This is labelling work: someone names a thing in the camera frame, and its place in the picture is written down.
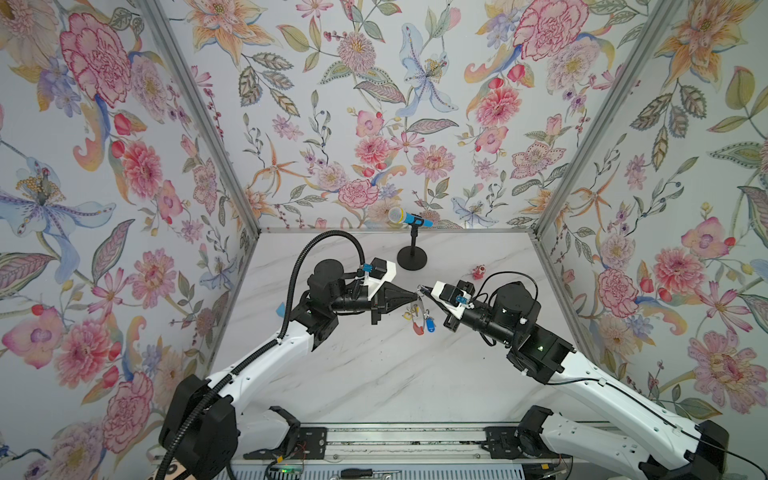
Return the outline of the cartoon face plush toy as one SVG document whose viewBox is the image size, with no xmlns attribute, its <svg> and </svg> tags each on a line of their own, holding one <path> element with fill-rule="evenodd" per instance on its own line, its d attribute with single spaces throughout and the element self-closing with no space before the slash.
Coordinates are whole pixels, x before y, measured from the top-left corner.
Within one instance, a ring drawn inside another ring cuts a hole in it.
<svg viewBox="0 0 768 480">
<path fill-rule="evenodd" d="M 177 463 L 171 463 L 164 470 L 164 474 L 163 474 L 162 477 L 159 476 L 158 471 L 155 471 L 153 473 L 152 479 L 160 479 L 160 478 L 162 478 L 162 479 L 175 479 L 178 476 L 178 474 L 177 474 L 178 468 L 179 468 L 179 466 L 178 466 Z"/>
</svg>

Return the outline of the metal keyring with red handle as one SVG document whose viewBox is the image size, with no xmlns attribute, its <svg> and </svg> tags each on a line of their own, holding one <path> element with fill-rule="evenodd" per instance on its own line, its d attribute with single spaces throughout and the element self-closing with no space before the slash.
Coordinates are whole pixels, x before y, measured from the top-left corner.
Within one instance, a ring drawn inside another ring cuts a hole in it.
<svg viewBox="0 0 768 480">
<path fill-rule="evenodd" d="M 430 333 L 425 324 L 427 317 L 432 317 L 428 309 L 425 308 L 423 299 L 419 296 L 419 299 L 415 302 L 409 303 L 403 313 L 403 318 L 407 320 L 414 333 L 417 336 L 422 336 L 425 333 Z"/>
</svg>

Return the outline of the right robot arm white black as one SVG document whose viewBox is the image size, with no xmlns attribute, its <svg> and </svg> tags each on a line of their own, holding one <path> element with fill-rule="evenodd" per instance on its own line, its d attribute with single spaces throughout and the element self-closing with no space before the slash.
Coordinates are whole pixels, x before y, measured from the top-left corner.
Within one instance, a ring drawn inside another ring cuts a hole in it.
<svg viewBox="0 0 768 480">
<path fill-rule="evenodd" d="M 626 479 L 720 479 L 726 470 L 728 432 L 712 421 L 677 415 L 605 373 L 583 353 L 536 322 L 541 305 L 520 282 L 488 301 L 472 285 L 438 282 L 428 295 L 448 315 L 503 345 L 508 361 L 536 382 L 565 392 L 616 427 L 583 426 L 532 406 L 516 427 L 527 456 L 561 454 L 586 460 Z"/>
</svg>

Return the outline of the small red toy figure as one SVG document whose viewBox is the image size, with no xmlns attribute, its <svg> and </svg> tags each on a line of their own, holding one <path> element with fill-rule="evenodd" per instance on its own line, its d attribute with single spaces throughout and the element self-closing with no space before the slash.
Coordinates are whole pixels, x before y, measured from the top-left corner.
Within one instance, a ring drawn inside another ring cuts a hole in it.
<svg viewBox="0 0 768 480">
<path fill-rule="evenodd" d="M 483 280 L 486 275 L 486 267 L 484 265 L 477 265 L 472 270 L 472 278 L 476 281 Z"/>
</svg>

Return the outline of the toy microphone blue yellow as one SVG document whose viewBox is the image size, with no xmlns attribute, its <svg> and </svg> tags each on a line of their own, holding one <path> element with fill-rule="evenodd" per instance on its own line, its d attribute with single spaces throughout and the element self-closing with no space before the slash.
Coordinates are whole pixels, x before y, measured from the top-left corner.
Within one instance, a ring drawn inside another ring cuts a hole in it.
<svg viewBox="0 0 768 480">
<path fill-rule="evenodd" d="M 408 213 L 401 207 L 390 209 L 388 212 L 388 220 L 394 224 L 407 224 L 416 227 L 432 228 L 434 226 L 432 221 L 427 220 L 420 215 Z"/>
</svg>

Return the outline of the black microphone stand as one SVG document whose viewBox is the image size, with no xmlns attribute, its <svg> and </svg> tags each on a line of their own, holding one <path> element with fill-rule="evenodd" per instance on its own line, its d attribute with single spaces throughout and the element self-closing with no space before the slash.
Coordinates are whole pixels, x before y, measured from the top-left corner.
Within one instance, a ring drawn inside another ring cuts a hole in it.
<svg viewBox="0 0 768 480">
<path fill-rule="evenodd" d="M 410 244 L 399 250 L 397 254 L 398 266 L 407 271 L 418 271 L 423 269 L 428 256 L 426 251 L 417 245 L 419 227 L 412 225 L 410 229 Z"/>
</svg>

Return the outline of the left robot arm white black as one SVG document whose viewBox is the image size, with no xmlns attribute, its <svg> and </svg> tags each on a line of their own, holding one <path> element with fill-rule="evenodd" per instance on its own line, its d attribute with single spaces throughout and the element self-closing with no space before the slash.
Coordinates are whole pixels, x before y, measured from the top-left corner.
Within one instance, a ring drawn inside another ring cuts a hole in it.
<svg viewBox="0 0 768 480">
<path fill-rule="evenodd" d="M 165 478 L 177 464 L 195 479 L 213 479 L 245 454 L 290 454 L 300 421 L 279 406 L 252 416 L 247 408 L 279 373 L 327 340 L 340 317 L 370 313 L 377 324 L 383 315 L 418 300 L 417 293 L 394 284 L 395 276 L 395 264 L 380 258 L 353 273 L 337 260 L 318 263 L 299 303 L 287 307 L 286 327 L 237 363 L 177 386 L 160 432 L 165 454 L 155 478 Z"/>
</svg>

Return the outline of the black screwdriver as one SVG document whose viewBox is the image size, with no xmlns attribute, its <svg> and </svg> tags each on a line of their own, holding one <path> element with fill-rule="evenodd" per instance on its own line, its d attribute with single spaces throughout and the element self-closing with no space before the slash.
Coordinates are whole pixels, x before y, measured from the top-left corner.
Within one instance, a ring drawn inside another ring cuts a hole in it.
<svg viewBox="0 0 768 480">
<path fill-rule="evenodd" d="M 399 470 L 376 470 L 372 468 L 347 468 L 339 472 L 337 478 L 342 480 L 357 479 L 391 479 L 400 474 Z"/>
</svg>

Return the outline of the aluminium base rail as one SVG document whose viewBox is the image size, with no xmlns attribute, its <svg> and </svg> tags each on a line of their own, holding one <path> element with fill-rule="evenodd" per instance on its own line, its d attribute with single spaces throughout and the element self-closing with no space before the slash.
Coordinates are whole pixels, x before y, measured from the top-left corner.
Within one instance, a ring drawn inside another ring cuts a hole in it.
<svg viewBox="0 0 768 480">
<path fill-rule="evenodd" d="M 295 446 L 286 455 L 259 447 L 235 456 L 237 463 L 276 462 L 278 465 L 352 463 L 537 463 L 572 459 L 597 465 L 607 463 L 595 453 L 573 447 L 552 447 L 538 456 L 525 454 L 516 438 L 516 422 L 306 423 L 299 427 Z"/>
</svg>

